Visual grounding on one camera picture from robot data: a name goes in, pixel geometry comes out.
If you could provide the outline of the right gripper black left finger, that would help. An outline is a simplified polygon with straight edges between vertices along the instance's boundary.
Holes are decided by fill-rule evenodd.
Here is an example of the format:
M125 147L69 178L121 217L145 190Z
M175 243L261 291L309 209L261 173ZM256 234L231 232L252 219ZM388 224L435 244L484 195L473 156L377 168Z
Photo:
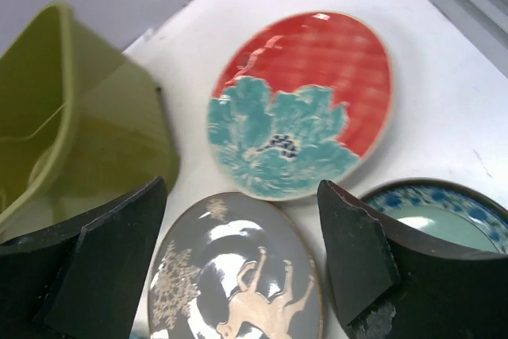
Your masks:
M3 338L127 338L167 202L164 180L1 245Z

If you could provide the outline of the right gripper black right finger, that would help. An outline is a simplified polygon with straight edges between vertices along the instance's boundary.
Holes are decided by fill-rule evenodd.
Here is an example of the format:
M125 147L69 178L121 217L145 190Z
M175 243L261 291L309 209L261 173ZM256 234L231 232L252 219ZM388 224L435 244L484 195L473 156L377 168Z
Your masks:
M507 253L428 235L360 197L329 180L317 189L333 309L348 337L506 337Z

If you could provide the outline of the grey plate deer design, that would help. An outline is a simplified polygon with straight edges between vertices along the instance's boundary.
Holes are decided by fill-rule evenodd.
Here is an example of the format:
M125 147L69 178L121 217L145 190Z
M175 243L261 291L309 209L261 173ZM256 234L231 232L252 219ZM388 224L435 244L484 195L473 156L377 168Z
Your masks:
M148 284L153 338L319 338L321 285L294 223L237 192L196 202L167 231Z

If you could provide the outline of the red plate teal flower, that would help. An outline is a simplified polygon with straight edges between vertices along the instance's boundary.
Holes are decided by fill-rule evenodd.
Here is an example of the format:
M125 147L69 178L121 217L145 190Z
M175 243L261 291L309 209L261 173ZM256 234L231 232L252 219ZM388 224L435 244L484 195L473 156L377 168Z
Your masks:
M346 13L276 21L241 46L207 105L214 162L242 193L266 201L314 195L379 146L394 108L380 35Z

